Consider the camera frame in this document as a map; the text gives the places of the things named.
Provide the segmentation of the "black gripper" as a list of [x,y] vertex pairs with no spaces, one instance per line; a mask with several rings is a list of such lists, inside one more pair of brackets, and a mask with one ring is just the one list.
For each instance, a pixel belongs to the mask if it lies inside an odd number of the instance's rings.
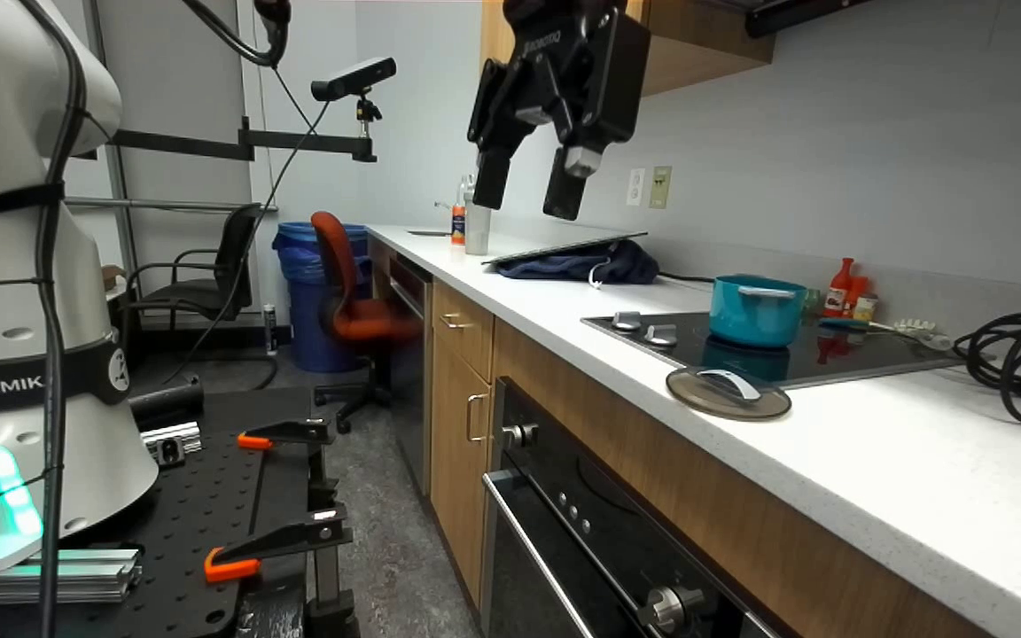
[[608,141],[627,141],[652,35],[624,12],[627,0],[502,0],[513,45],[485,61],[468,137],[477,147],[474,203],[502,204],[517,147],[539,125],[562,141],[552,156],[543,213],[574,219],[584,180]]

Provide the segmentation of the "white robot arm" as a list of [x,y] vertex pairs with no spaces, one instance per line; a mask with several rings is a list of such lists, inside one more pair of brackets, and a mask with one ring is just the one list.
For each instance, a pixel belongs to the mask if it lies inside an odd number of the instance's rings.
[[64,163],[119,126],[119,89],[52,0],[0,0],[0,572],[142,499],[159,466],[127,406],[94,240]]

